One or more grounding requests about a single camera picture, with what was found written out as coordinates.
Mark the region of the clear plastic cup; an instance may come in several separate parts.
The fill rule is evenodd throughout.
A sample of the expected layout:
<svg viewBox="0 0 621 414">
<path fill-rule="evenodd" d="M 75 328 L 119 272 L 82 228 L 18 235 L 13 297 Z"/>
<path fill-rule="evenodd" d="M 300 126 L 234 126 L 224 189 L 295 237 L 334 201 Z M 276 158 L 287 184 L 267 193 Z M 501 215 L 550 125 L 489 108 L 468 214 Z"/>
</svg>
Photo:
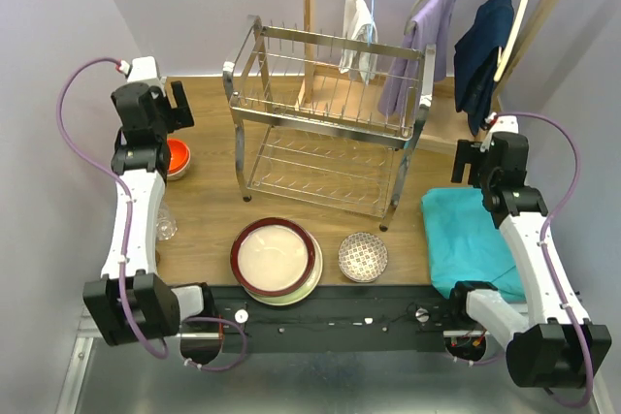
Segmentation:
<svg viewBox="0 0 621 414">
<path fill-rule="evenodd" d="M 156 219 L 156 239 L 158 241 L 169 240 L 176 234 L 177 230 L 178 226 L 174 215 L 167 204 L 162 201 Z"/>
</svg>

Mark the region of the metal two-tier dish rack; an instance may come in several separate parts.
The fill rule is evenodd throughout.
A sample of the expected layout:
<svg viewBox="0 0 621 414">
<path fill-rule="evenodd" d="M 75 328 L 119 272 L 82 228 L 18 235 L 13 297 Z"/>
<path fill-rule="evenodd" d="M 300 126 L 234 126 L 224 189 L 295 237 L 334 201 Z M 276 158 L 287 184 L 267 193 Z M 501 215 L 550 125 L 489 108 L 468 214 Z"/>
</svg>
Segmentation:
<svg viewBox="0 0 621 414">
<path fill-rule="evenodd" d="M 248 17 L 222 70 L 242 198 L 342 209 L 386 231 L 432 107 L 436 58 L 431 45 L 366 44 Z"/>
</svg>

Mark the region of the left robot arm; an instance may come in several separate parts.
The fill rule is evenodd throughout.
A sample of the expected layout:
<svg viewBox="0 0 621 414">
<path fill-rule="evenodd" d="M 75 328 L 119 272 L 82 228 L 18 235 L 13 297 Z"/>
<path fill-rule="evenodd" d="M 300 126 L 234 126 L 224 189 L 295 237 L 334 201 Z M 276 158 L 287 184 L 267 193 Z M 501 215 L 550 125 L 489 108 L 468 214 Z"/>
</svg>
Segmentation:
<svg viewBox="0 0 621 414">
<path fill-rule="evenodd" d="M 175 335 L 182 322 L 195 332 L 214 322 L 209 286 L 171 287 L 156 267 L 157 217 L 167 185 L 173 132 L 194 124 L 183 85 L 173 95 L 146 82 L 129 82 L 111 99 L 121 126 L 108 175 L 117 187 L 114 231 L 99 279 L 84 284 L 82 297 L 110 346 Z"/>
</svg>

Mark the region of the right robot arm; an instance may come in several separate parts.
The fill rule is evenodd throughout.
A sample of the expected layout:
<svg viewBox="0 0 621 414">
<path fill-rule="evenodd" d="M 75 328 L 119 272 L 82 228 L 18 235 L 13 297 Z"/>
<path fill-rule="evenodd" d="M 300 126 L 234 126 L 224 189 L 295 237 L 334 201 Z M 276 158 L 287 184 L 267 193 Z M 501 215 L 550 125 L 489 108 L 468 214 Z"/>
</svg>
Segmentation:
<svg viewBox="0 0 621 414">
<path fill-rule="evenodd" d="M 448 321 L 466 329 L 480 324 L 503 348 L 512 381 L 522 388 L 590 388 L 612 338 L 593 323 L 576 296 L 556 251 L 540 191 L 526 185 L 529 144 L 508 131 L 488 143 L 457 143 L 452 181 L 481 190 L 515 262 L 527 314 L 490 282 L 459 281 L 446 305 Z"/>
</svg>

